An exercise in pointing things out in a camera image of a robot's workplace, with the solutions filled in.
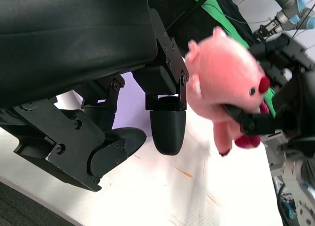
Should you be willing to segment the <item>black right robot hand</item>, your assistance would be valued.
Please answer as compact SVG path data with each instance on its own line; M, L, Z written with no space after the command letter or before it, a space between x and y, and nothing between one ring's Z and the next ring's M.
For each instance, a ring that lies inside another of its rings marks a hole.
M287 34L252 45L248 51L261 62L276 93L272 97L275 116L252 114L239 105L224 109L246 135L273 134L282 130L287 143L283 151L315 155L315 63L306 48Z

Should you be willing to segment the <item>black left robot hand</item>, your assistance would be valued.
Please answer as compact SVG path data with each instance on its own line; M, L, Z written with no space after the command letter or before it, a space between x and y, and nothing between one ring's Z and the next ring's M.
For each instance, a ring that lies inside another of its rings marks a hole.
M178 154L189 73L148 0L0 0L0 126L59 180L97 192L145 143L141 129L113 128L127 72L156 149Z

